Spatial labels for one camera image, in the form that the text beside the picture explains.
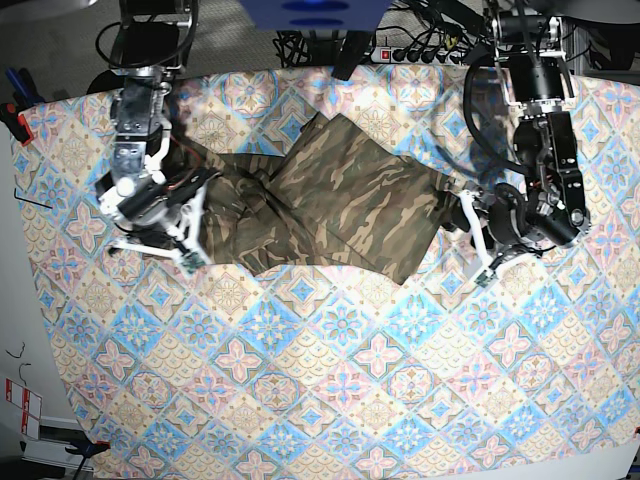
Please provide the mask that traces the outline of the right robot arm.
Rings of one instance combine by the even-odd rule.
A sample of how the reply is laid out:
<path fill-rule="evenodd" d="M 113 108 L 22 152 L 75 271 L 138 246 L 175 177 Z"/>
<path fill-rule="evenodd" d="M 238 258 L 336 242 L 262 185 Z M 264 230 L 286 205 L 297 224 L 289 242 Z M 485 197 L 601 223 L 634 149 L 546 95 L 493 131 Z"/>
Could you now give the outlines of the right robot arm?
<path fill-rule="evenodd" d="M 117 34 L 101 52 L 122 81 L 113 97 L 115 128 L 108 172 L 97 181 L 101 212 L 130 237 L 152 231 L 181 242 L 188 202 L 204 183 L 200 161 L 180 141 L 166 100 L 188 61 L 199 20 L 197 1 L 122 1 Z"/>

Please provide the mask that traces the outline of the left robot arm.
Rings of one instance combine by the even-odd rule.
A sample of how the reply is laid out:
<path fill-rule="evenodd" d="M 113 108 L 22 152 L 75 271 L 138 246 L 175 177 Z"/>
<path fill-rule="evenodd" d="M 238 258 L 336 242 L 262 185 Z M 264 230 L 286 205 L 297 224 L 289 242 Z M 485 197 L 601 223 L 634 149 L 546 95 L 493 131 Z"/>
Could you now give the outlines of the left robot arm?
<path fill-rule="evenodd" d="M 537 242 L 570 248 L 591 229 L 577 141 L 564 106 L 575 92 L 556 15 L 543 15 L 517 1 L 506 9 L 485 4 L 493 51 L 474 60 L 465 75 L 462 111 L 481 150 L 501 170 L 523 176 L 525 189 L 498 183 L 489 192 L 467 187 L 459 195 L 465 228 L 485 261 L 531 253 Z M 496 70 L 505 103 L 520 111 L 513 142 L 516 159 L 501 156 L 473 120 L 472 89 L 483 66 Z"/>

